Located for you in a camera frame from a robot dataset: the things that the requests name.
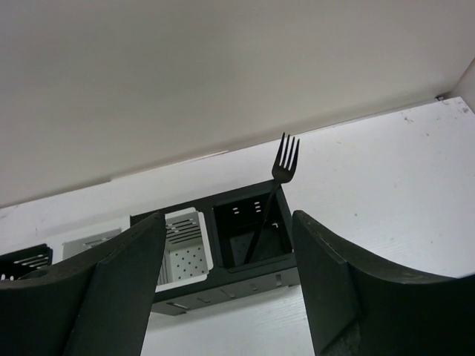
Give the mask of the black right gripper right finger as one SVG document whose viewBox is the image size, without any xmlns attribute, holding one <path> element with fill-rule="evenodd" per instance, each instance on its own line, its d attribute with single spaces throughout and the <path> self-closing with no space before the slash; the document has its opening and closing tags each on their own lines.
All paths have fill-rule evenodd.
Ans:
<svg viewBox="0 0 475 356">
<path fill-rule="evenodd" d="M 303 211 L 292 235 L 317 355 L 472 355 L 474 276 L 387 260 Z"/>
</svg>

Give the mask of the black fork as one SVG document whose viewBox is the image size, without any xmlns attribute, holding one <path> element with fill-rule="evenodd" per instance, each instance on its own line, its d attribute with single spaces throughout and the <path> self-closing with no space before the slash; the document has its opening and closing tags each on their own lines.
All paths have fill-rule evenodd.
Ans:
<svg viewBox="0 0 475 356">
<path fill-rule="evenodd" d="M 250 260 L 252 259 L 252 255 L 255 252 L 259 236 L 261 235 L 266 219 L 268 217 L 275 193 L 277 192 L 280 185 L 290 182 L 295 176 L 298 164 L 299 146 L 300 139 L 297 139 L 295 136 L 291 136 L 290 134 L 282 134 L 278 152 L 276 154 L 275 161 L 272 166 L 271 191 L 268 200 L 266 201 L 261 221 L 259 222 L 258 228 L 255 230 L 255 233 L 253 234 L 251 242 L 249 244 L 248 251 L 244 259 L 245 264 L 250 262 Z"/>
</svg>

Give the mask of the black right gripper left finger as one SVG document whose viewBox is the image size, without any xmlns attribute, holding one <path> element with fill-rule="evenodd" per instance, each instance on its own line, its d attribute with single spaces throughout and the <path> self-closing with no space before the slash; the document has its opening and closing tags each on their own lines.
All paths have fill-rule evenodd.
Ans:
<svg viewBox="0 0 475 356">
<path fill-rule="evenodd" d="M 140 355 L 166 242 L 157 212 L 121 234 L 1 282 L 2 355 Z"/>
</svg>

